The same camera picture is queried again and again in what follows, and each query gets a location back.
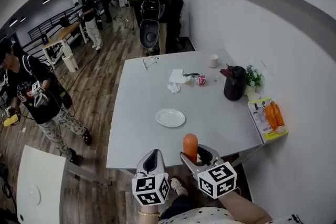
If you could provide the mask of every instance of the sneaker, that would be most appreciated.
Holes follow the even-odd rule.
[[[86,145],[88,145],[88,146],[91,145],[91,143],[92,143],[92,136],[89,134],[88,129],[85,129],[85,133],[82,135],[82,137],[83,137],[84,143]]]
[[[71,151],[71,160],[70,160],[70,162],[72,162],[75,165],[78,165],[78,157],[77,157],[76,152],[72,148],[69,148],[69,149]]]
[[[181,182],[176,177],[172,177],[171,181],[172,182],[170,185],[174,189],[174,191],[177,193],[177,195],[188,196],[188,191],[182,186]]]

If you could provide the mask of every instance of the ceiling light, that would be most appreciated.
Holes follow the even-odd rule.
[[[11,21],[10,21],[9,27],[12,26],[12,25],[14,25],[16,22],[17,22],[17,19],[12,18]]]
[[[42,4],[46,4],[48,3],[50,0],[43,0],[43,3]]]

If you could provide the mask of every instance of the trash can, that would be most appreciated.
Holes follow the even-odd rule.
[[[73,56],[73,54],[70,54],[68,57],[62,56],[62,59],[70,72],[76,72],[76,69],[78,69],[78,65]]]

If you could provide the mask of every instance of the potted plant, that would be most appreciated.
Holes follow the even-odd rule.
[[[257,69],[253,69],[252,65],[246,67],[246,89],[244,94],[248,95],[256,91],[256,87],[262,85],[262,74]]]

